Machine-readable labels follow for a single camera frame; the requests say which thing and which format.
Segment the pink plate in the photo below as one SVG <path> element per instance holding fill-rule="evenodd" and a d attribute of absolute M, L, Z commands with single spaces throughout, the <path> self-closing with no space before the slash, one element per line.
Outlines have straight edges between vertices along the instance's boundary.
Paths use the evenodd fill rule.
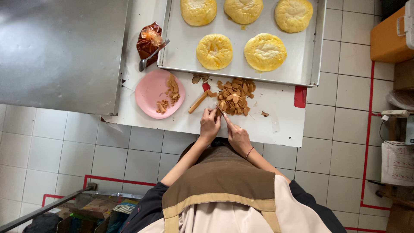
<path fill-rule="evenodd" d="M 153 70 L 141 79 L 135 89 L 135 101 L 138 106 L 152 118 L 164 119 L 171 116 L 175 111 L 177 111 L 184 101 L 184 86 L 176 76 L 174 76 L 174 80 L 178 85 L 180 99 L 174 104 L 173 107 L 171 106 L 170 97 L 164 93 L 169 89 L 169 87 L 167 87 L 167 80 L 170 77 L 170 74 L 171 73 L 166 70 Z M 156 112 L 156 103 L 157 101 L 162 100 L 168 100 L 168 102 L 170 102 L 170 106 L 164 114 Z"/>

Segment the metal spoon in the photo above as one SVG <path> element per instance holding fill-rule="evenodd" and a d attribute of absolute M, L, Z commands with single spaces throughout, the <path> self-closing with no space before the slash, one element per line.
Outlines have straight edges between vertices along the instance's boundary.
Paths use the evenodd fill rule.
<path fill-rule="evenodd" d="M 168 43 L 170 43 L 170 40 L 166 40 L 164 43 L 162 43 L 159 47 L 158 47 L 158 49 L 156 49 L 156 51 L 153 53 L 153 54 L 151 54 L 151 56 L 149 56 L 148 58 L 146 58 L 146 59 L 142 59 L 142 60 L 140 60 L 140 64 L 139 64 L 139 66 L 138 66 L 138 70 L 140 71 L 140 72 L 142 72 L 143 70 L 145 70 L 145 67 L 147 66 L 147 60 L 148 59 L 150 59 L 152 56 L 154 56 L 156 53 L 158 53 L 161 49 L 163 49 L 165 46 L 167 46 L 167 44 Z"/>

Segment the apron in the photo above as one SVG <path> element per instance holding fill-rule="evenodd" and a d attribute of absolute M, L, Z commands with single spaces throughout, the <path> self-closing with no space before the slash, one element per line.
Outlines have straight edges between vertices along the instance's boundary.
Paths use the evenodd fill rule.
<path fill-rule="evenodd" d="M 180 159 L 192 147 L 189 145 Z M 164 193 L 165 233 L 178 233 L 178 216 L 184 208 L 213 201 L 241 203 L 260 211 L 273 232 L 280 233 L 272 172 L 253 166 L 230 146 L 206 149 Z"/>

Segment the metal baking tray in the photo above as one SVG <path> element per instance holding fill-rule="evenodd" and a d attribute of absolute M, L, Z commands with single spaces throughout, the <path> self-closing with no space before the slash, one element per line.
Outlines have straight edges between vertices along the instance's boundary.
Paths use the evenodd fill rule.
<path fill-rule="evenodd" d="M 263 0 L 263 11 L 251 24 L 241 26 L 224 12 L 224 0 L 217 0 L 215 19 L 200 27 L 188 25 L 181 16 L 180 1 L 167 0 L 163 40 L 170 43 L 158 55 L 157 65 L 162 69 L 219 77 L 241 77 L 255 81 L 317 87 L 319 85 L 326 0 L 309 0 L 313 16 L 308 28 L 298 33 L 282 31 L 274 19 L 278 0 Z M 208 34 L 223 34 L 233 46 L 233 60 L 221 70 L 208 70 L 197 60 L 195 49 L 201 38 Z M 278 36 L 287 51 L 285 62 L 276 70 L 259 72 L 249 66 L 244 57 L 246 42 L 259 33 Z"/>

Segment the stainless steel counter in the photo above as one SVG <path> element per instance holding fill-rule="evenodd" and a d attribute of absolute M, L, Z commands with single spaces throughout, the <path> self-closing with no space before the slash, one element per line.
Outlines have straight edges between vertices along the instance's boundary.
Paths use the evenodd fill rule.
<path fill-rule="evenodd" d="M 0 103 L 117 114 L 130 8 L 128 0 L 0 1 Z"/>

